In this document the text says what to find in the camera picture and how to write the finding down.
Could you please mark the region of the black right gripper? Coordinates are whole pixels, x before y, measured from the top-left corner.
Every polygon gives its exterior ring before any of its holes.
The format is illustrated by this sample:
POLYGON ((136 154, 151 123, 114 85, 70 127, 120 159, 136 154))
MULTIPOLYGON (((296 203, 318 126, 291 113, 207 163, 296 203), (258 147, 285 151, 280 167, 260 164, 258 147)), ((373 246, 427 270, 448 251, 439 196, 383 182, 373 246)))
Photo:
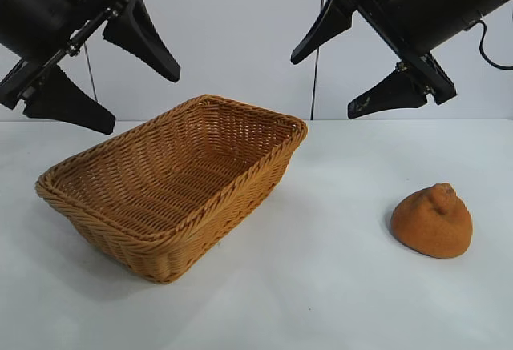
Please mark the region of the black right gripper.
POLYGON ((317 19, 294 48, 297 65, 352 26, 358 12, 398 56, 395 69, 353 99, 349 119, 382 111, 416 109, 433 96, 437 104, 456 96, 456 88, 431 51, 480 18, 463 0, 326 0, 317 19))

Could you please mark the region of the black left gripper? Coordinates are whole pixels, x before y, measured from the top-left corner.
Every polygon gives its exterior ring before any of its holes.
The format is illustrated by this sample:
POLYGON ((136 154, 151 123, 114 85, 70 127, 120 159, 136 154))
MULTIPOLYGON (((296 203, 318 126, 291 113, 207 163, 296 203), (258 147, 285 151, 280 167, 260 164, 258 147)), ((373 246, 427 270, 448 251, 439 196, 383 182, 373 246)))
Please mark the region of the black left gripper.
POLYGON ((115 116, 77 87, 57 66, 106 21, 103 38, 146 63, 170 82, 180 64, 159 36, 144 0, 1 0, 1 44, 20 59, 1 81, 1 103, 14 109, 24 92, 30 119, 70 123, 111 134, 115 116))

